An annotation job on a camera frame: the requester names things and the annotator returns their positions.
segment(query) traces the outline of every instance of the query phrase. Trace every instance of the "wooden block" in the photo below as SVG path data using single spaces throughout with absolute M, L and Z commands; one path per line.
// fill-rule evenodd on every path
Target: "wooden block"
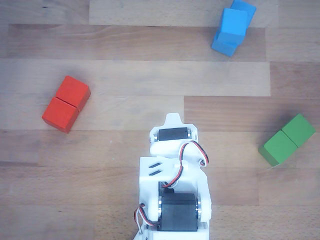
M 54 128 L 68 133 L 79 115 L 71 104 L 54 97 L 42 115 L 42 119 Z
M 291 154 L 295 152 L 297 146 L 288 138 L 283 131 L 278 131 L 263 146 L 259 148 L 259 153 L 272 165 L 283 163 Z
M 64 78 L 55 94 L 58 99 L 75 106 L 79 112 L 84 108 L 90 95 L 89 86 L 71 76 Z
M 282 128 L 282 131 L 299 148 L 316 132 L 316 129 L 299 113 Z
M 220 43 L 242 44 L 246 36 L 247 15 L 246 11 L 225 8 L 222 12 L 217 40 Z
M 247 13 L 246 28 L 249 27 L 251 20 L 254 17 L 255 12 L 257 10 L 255 6 L 241 0 L 233 0 L 233 3 L 230 8 L 235 10 L 245 11 Z
M 232 55 L 237 50 L 238 45 L 232 42 L 220 42 L 218 41 L 218 36 L 219 36 L 219 31 L 217 31 L 214 36 L 211 48 L 218 51 L 219 53 L 232 57 Z

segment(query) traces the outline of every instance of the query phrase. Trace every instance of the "white wire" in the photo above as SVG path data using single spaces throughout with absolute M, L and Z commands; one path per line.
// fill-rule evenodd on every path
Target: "white wire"
M 138 219 L 138 213 L 140 213 L 140 215 L 141 215 L 141 212 L 140 212 L 139 208 L 135 212 L 135 222 L 138 225 L 139 233 L 142 234 L 141 226 L 140 226 L 139 219 Z

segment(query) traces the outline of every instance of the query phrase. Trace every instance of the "green wooden block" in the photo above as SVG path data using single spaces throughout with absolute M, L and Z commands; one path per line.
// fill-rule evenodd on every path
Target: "green wooden block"
M 276 166 L 282 164 L 296 149 L 297 146 L 280 130 L 258 151 L 272 166 Z
M 316 129 L 299 113 L 282 128 L 282 131 L 299 148 L 316 132 Z

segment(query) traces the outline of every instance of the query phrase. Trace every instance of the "red wire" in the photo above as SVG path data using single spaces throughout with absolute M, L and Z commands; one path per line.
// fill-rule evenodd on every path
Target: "red wire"
M 204 156 L 206 164 L 208 164 L 208 163 L 209 163 L 208 155 L 207 155 L 206 152 L 203 150 L 203 148 L 199 145 L 199 143 L 197 143 L 196 141 L 193 141 L 193 140 L 190 141 L 190 142 L 192 142 L 192 143 L 194 143 L 194 145 L 196 145 L 196 147 L 200 150 L 200 152 L 201 152 L 202 155 Z
M 178 174 L 175 176 L 175 178 L 169 182 L 168 184 L 162 185 L 163 188 L 167 188 L 170 187 L 172 184 L 175 183 L 175 181 L 180 177 L 180 175 L 182 174 L 182 170 L 183 170 L 183 166 L 182 166 L 182 157 L 183 157 L 183 152 L 185 147 L 189 144 L 189 142 L 185 143 L 182 145 L 181 150 L 180 150 L 180 154 L 179 154 L 179 161 L 180 161 L 180 169 L 178 171 Z

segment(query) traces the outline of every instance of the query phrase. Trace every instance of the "wooden floor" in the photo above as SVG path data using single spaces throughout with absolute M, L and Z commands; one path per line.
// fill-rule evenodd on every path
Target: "wooden floor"
M 232 0 L 0 1 L 0 240 L 132 240 L 149 131 L 178 112 L 210 157 L 211 240 L 320 240 L 320 133 L 271 168 L 297 113 L 320 131 L 320 1 L 257 6 L 231 58 Z M 64 76 L 92 95 L 66 135 L 42 113 Z

